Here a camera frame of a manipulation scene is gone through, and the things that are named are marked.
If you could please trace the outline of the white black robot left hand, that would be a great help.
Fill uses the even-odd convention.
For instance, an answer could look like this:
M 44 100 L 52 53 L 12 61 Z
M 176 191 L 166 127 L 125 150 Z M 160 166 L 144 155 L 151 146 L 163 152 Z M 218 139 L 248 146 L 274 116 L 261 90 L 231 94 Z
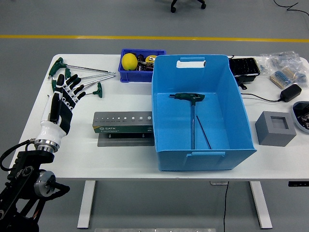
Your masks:
M 55 90 L 49 97 L 41 119 L 41 132 L 37 141 L 49 140 L 60 145 L 61 139 L 70 131 L 72 111 L 78 101 L 85 96 L 84 85 L 76 87 L 81 82 L 78 75 L 65 79 L 63 74 L 58 76 Z

